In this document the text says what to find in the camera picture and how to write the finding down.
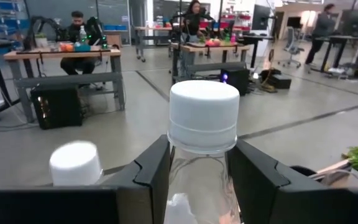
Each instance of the clear water bottle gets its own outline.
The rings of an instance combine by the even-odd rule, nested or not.
[[[81,26],[81,29],[80,29],[80,41],[79,42],[81,44],[85,44],[86,38],[87,38],[87,35],[86,35],[85,27]]]
[[[168,139],[173,150],[164,224],[240,223],[225,152],[237,142],[239,92],[193,80],[172,86]]]

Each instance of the gray floor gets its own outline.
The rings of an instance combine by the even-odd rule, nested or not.
[[[303,47],[306,52],[297,57],[301,62],[310,45],[304,43]],[[283,43],[276,46],[276,59],[288,57],[282,48]],[[324,53],[325,48],[314,62],[320,63]],[[353,53],[353,49],[346,49],[341,62],[350,61]],[[0,113],[0,186],[50,183],[48,159],[56,147],[68,141],[94,142],[104,169],[110,169],[127,164],[165,134],[171,61],[166,49],[145,50],[145,57],[147,61],[142,63],[135,59],[133,47],[122,50],[125,112],[90,117],[78,128],[47,131],[28,125],[14,131],[2,128],[20,124],[18,117],[24,120],[20,106]],[[216,54],[209,61],[198,58],[196,63],[219,59]],[[229,60],[238,58],[229,54]],[[258,58],[257,64],[258,71],[266,66],[262,58]],[[1,62],[1,66],[9,77],[6,64]],[[342,152],[358,145],[358,82],[328,79],[316,72],[307,74],[303,67],[275,67],[292,77],[291,89],[242,97],[237,131],[240,138],[288,165],[320,169],[340,161]],[[106,66],[97,69],[103,72]],[[43,70],[47,75],[63,75],[58,60],[45,61]],[[90,102],[98,113],[115,110],[109,95],[94,96]]]

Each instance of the door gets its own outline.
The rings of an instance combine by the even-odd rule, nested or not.
[[[274,23],[274,29],[272,30],[271,35],[272,37],[278,39],[281,31],[281,24],[283,23],[283,19],[284,19],[284,12],[276,12],[275,16],[276,16],[276,21]]]

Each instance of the black pants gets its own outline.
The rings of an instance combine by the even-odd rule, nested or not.
[[[321,47],[323,46],[324,41],[322,40],[316,40],[316,38],[313,38],[311,41],[311,49],[309,51],[308,57],[306,58],[305,64],[310,64],[313,62],[314,55],[320,51]]]
[[[82,74],[92,74],[95,58],[63,58],[60,62],[62,68],[68,75],[78,75],[76,69],[82,70]]]

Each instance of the office chair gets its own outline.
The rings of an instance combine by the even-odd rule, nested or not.
[[[285,64],[291,65],[291,63],[295,63],[296,68],[301,67],[301,62],[297,60],[293,60],[293,55],[298,55],[300,52],[305,51],[303,48],[299,47],[299,43],[296,42],[295,39],[295,30],[292,27],[288,27],[288,39],[287,44],[284,48],[284,50],[288,53],[290,53],[290,58],[287,60],[279,60],[278,64],[282,63],[283,67],[285,67]]]

